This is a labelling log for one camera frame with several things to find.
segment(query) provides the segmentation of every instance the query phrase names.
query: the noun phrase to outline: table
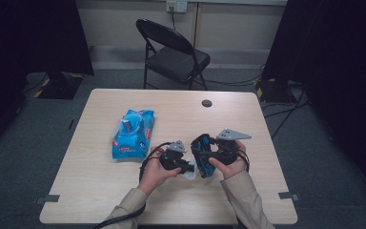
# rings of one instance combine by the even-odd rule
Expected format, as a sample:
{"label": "table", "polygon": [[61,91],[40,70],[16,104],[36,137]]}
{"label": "table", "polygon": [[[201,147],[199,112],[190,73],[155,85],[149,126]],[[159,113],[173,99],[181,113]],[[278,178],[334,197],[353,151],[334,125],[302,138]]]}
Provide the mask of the table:
{"label": "table", "polygon": [[[212,107],[202,106],[209,99]],[[112,159],[111,133],[128,109],[154,110],[151,145],[181,140],[193,157],[191,142],[201,134],[216,136],[224,128],[252,135],[242,142],[251,161],[250,174],[272,223],[292,224],[297,215],[275,147],[257,98],[252,93],[95,89],[81,115],[70,146],[51,187],[57,202],[46,202],[43,223],[99,223],[138,184],[141,160]],[[140,224],[236,224],[219,180],[213,177],[168,179],[147,201]]]}

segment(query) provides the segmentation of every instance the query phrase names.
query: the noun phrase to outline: sleeve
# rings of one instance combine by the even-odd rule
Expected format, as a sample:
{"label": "sleeve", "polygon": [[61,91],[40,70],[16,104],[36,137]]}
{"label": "sleeve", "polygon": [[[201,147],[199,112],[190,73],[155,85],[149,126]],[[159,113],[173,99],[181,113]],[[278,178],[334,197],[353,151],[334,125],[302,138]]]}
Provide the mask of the sleeve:
{"label": "sleeve", "polygon": [[248,172],[222,180],[221,184],[236,216],[248,229],[274,228],[263,212],[261,197]]}
{"label": "sleeve", "polygon": [[[147,195],[139,189],[132,188],[128,194],[121,200],[118,206],[115,206],[110,215],[106,218],[112,219],[125,216],[142,208],[147,201]],[[138,227],[138,218],[120,221],[103,228],[106,229],[134,229]]]}

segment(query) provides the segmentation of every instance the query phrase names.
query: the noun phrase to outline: baseboard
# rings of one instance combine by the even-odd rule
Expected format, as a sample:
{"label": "baseboard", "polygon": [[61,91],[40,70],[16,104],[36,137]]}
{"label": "baseboard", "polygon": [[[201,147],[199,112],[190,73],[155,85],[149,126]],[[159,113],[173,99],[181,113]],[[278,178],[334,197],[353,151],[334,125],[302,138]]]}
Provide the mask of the baseboard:
{"label": "baseboard", "polygon": [[[211,56],[208,68],[259,69],[266,63],[269,50],[220,50],[200,49]],[[91,62],[94,69],[143,69],[145,51],[119,49],[113,46],[91,46]]]}

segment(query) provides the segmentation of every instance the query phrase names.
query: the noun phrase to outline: wall outlet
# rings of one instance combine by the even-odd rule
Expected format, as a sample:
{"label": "wall outlet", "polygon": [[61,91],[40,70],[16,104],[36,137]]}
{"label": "wall outlet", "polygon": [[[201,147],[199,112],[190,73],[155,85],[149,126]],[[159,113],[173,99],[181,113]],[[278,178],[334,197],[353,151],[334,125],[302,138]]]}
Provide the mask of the wall outlet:
{"label": "wall outlet", "polygon": [[166,11],[187,12],[187,1],[166,1]]}
{"label": "wall outlet", "polygon": [[166,11],[171,11],[171,8],[173,8],[174,12],[177,12],[176,1],[166,1]]}

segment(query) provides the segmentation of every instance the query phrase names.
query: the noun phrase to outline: right hand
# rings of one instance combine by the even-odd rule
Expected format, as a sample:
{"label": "right hand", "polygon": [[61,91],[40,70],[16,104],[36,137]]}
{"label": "right hand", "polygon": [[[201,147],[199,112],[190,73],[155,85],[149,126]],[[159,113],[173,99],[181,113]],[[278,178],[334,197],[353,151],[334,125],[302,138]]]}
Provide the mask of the right hand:
{"label": "right hand", "polygon": [[173,170],[165,170],[162,164],[159,161],[161,155],[165,153],[162,148],[159,148],[148,161],[148,164],[145,166],[144,174],[141,178],[141,181],[138,184],[138,189],[144,192],[147,196],[149,196],[153,190],[163,184],[166,179],[169,177],[176,177],[180,173],[180,168],[176,168]]}
{"label": "right hand", "polygon": [[[244,154],[246,154],[245,145],[242,144],[242,142],[240,142],[239,140],[237,140],[235,143],[236,143],[236,146],[239,148],[239,153],[242,154],[243,156],[245,156],[244,155]],[[209,158],[209,162],[215,168],[217,168],[219,171],[222,172],[224,179],[233,177],[233,176],[239,174],[240,172],[246,170],[246,163],[240,156],[238,156],[236,158],[236,161],[234,163],[229,164],[229,165],[225,165],[221,161],[219,161],[213,157]]]}

